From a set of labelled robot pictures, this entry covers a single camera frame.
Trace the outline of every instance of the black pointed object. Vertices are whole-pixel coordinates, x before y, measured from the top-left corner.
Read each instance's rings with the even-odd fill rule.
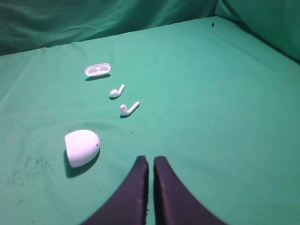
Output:
[[[145,156],[138,156],[129,174],[107,200],[81,225],[145,225],[149,165]]]
[[[154,159],[156,225],[225,225],[185,188],[166,157]]]

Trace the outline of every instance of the wireless earbud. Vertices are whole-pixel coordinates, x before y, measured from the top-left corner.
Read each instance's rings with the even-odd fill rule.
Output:
[[[123,104],[120,107],[120,113],[121,113],[122,116],[128,116],[131,113],[133,113],[133,111],[136,110],[136,108],[139,105],[140,105],[140,102],[136,102],[136,103],[134,103],[134,105],[130,109],[127,109],[127,106]]]
[[[125,85],[122,84],[119,90],[117,90],[117,89],[112,90],[111,93],[109,93],[109,97],[110,98],[119,97],[121,95],[122,91],[124,90],[124,88],[125,88]]]

